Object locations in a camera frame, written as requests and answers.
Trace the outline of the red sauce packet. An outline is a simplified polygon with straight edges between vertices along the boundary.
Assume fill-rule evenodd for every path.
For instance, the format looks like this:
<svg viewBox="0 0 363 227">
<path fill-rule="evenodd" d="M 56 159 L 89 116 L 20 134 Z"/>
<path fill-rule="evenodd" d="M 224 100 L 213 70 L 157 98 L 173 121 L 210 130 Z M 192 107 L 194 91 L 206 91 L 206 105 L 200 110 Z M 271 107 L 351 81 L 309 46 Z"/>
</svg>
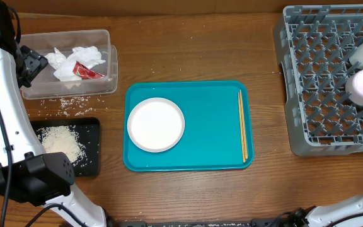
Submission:
<svg viewBox="0 0 363 227">
<path fill-rule="evenodd" d="M 79 76 L 81 79 L 100 79 L 103 78 L 104 75 L 94 72 L 88 69 L 86 66 L 82 65 L 80 62 L 76 61 L 74 69 L 72 72 Z"/>
</svg>

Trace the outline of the white napkin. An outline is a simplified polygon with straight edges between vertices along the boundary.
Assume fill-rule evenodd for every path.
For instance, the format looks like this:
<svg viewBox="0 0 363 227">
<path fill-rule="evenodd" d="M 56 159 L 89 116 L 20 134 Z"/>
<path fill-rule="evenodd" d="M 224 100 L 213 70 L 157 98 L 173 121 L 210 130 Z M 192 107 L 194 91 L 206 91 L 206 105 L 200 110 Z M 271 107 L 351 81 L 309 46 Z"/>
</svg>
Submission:
<svg viewBox="0 0 363 227">
<path fill-rule="evenodd" d="M 76 61 L 92 70 L 93 67 L 106 63 L 102 59 L 101 53 L 95 46 L 91 47 L 74 47 L 72 54 L 66 57 L 57 48 L 54 53 L 48 53 L 45 57 L 49 64 L 55 69 L 54 76 L 59 81 L 78 81 L 82 80 L 76 76 L 72 70 Z"/>
</svg>

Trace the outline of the pile of white rice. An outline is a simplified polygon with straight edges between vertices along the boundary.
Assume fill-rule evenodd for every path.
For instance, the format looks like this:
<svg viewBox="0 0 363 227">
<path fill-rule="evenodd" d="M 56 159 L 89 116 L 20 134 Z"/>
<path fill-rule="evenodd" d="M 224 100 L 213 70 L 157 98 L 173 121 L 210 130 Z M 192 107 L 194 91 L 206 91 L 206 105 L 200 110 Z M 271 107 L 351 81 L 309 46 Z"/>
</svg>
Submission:
<svg viewBox="0 0 363 227">
<path fill-rule="evenodd" d="M 86 146 L 81 144 L 74 126 L 43 127 L 36 130 L 37 137 L 46 153 L 64 153 L 73 165 L 86 157 Z"/>
</svg>

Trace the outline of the large white plate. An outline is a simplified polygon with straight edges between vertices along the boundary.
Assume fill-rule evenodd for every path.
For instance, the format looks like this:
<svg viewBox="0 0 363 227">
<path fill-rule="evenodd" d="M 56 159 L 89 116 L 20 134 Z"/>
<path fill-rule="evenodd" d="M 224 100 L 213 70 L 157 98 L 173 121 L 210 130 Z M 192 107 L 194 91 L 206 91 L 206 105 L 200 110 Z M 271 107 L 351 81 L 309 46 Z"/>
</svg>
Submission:
<svg viewBox="0 0 363 227">
<path fill-rule="evenodd" d="M 183 112 L 169 99 L 154 97 L 138 103 L 127 119 L 127 132 L 140 149 L 160 153 L 175 146 L 185 130 Z"/>
</svg>

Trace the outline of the wooden chopstick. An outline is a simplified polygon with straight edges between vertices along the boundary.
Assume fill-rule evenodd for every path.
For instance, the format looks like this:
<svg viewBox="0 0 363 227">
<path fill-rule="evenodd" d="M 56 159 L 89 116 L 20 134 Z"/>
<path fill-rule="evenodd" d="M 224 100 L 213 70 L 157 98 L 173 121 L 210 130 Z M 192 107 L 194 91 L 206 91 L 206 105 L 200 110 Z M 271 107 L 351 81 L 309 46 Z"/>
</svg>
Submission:
<svg viewBox="0 0 363 227">
<path fill-rule="evenodd" d="M 244 123 L 244 130 L 245 130 L 245 148 L 246 148 L 246 161 L 248 160 L 248 147 L 247 147 L 247 137 L 246 137 L 246 127 L 245 127 L 245 113 L 244 113 L 244 108 L 243 108 L 243 123 Z"/>
<path fill-rule="evenodd" d="M 246 148 L 245 148 L 245 130 L 244 130 L 244 123 L 243 123 L 243 104 L 242 104 L 242 95 L 241 90 L 238 92 L 238 108 L 239 108 L 239 123 L 240 123 L 240 131 L 241 131 L 241 149 L 242 149 L 242 156 L 243 156 L 243 163 L 246 162 Z"/>
</svg>

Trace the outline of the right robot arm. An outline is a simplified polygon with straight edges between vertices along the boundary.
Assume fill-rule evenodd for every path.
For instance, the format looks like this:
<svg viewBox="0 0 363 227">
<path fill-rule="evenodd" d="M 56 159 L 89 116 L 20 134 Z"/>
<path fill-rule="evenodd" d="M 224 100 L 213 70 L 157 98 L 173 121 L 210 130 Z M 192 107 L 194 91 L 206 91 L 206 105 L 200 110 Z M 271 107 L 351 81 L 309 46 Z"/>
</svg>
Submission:
<svg viewBox="0 0 363 227">
<path fill-rule="evenodd" d="M 363 226 L 363 194 L 329 206 L 299 208 L 276 218 L 270 226 Z"/>
</svg>

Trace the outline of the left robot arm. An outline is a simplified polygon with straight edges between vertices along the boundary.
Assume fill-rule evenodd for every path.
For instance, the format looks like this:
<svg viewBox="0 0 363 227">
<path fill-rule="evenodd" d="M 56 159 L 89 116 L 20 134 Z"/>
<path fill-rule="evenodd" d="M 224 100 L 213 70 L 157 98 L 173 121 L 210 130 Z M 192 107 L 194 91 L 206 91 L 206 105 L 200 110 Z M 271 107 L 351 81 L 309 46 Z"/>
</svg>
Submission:
<svg viewBox="0 0 363 227">
<path fill-rule="evenodd" d="M 48 61 L 20 40 L 17 12 L 0 1 L 0 195 L 52 210 L 72 226 L 113 226 L 106 210 L 76 185 L 69 158 L 47 153 L 34 133 L 20 88 L 30 86 Z"/>
</svg>

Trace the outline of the clear plastic waste bin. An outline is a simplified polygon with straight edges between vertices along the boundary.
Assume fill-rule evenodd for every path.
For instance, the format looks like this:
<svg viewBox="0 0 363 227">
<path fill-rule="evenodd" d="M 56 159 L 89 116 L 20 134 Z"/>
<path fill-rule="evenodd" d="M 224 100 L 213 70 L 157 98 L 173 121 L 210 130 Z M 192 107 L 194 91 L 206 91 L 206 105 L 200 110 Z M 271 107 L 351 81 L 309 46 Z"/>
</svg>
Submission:
<svg viewBox="0 0 363 227">
<path fill-rule="evenodd" d="M 59 81 L 55 69 L 48 64 L 32 81 L 29 88 L 22 87 L 21 93 L 28 100 L 113 93 L 118 83 L 117 50 L 110 42 L 107 30 L 78 30 L 69 32 L 36 33 L 23 35 L 21 44 L 35 50 L 44 57 L 54 53 L 57 48 L 66 57 L 72 54 L 74 47 L 95 46 L 106 63 L 92 68 L 105 75 L 100 79 L 78 81 Z"/>
</svg>

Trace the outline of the grey dishwasher rack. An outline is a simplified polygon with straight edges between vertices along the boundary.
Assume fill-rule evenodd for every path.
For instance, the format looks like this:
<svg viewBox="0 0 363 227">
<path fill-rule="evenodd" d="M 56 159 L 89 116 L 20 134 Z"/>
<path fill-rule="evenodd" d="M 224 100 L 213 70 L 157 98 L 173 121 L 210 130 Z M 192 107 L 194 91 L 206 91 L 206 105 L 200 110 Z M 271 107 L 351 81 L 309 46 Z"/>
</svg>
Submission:
<svg viewBox="0 0 363 227">
<path fill-rule="evenodd" d="M 274 28 L 285 117 L 298 156 L 363 152 L 363 107 L 345 90 L 358 70 L 350 56 L 363 42 L 363 4 L 286 6 Z"/>
</svg>

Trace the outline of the scattered rice grains on table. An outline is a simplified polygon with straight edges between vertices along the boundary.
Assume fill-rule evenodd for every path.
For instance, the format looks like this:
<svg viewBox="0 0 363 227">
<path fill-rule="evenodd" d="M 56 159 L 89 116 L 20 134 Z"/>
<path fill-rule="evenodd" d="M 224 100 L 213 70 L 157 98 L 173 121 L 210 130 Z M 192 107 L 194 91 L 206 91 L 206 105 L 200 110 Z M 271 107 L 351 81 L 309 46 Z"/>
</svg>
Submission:
<svg viewBox="0 0 363 227">
<path fill-rule="evenodd" d="M 39 116 L 48 117 L 90 117 L 109 110 L 108 102 L 102 96 L 72 96 L 40 100 Z"/>
</svg>

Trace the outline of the black rectangular tray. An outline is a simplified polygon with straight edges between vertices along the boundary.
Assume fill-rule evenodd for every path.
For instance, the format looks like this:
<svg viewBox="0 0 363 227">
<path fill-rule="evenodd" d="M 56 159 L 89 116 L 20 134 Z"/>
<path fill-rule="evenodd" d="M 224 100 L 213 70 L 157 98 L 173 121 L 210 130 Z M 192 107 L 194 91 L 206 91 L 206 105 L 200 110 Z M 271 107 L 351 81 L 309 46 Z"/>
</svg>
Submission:
<svg viewBox="0 0 363 227">
<path fill-rule="evenodd" d="M 58 119 L 58 120 L 41 120 L 32 121 L 33 130 L 43 127 L 53 126 L 74 126 L 75 131 L 79 133 L 78 141 L 86 146 L 86 157 L 77 165 L 73 165 L 74 175 L 76 177 L 94 177 L 100 171 L 100 139 L 101 129 L 100 122 L 94 117 L 75 118 L 75 119 Z"/>
</svg>

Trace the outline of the teal serving tray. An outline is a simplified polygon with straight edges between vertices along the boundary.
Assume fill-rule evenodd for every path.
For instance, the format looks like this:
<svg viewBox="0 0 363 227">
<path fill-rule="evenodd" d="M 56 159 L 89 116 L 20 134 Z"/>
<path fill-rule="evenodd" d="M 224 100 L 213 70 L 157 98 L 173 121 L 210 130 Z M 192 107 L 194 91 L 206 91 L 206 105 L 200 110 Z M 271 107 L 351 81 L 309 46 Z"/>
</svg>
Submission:
<svg viewBox="0 0 363 227">
<path fill-rule="evenodd" d="M 238 92 L 243 94 L 248 160 L 243 163 Z M 185 130 L 167 151 L 150 153 L 124 134 L 123 160 L 134 172 L 228 170 L 248 167 L 254 159 L 248 92 L 239 81 L 136 83 L 125 96 L 125 116 L 141 101 L 166 98 L 179 106 Z"/>
</svg>

